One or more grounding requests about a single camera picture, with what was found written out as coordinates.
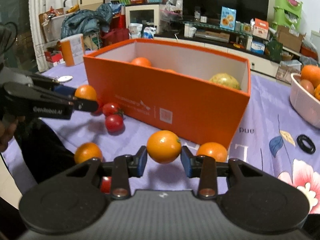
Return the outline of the person left hand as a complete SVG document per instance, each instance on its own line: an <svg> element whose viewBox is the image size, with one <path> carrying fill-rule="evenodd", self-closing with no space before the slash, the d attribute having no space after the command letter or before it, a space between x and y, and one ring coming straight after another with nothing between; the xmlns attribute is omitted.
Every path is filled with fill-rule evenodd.
<svg viewBox="0 0 320 240"><path fill-rule="evenodd" d="M0 152L4 152L8 148L8 143L14 137L14 132L16 131L18 123L23 122L24 120L24 116L19 116L7 126L5 126L3 122L0 123Z"/></svg>

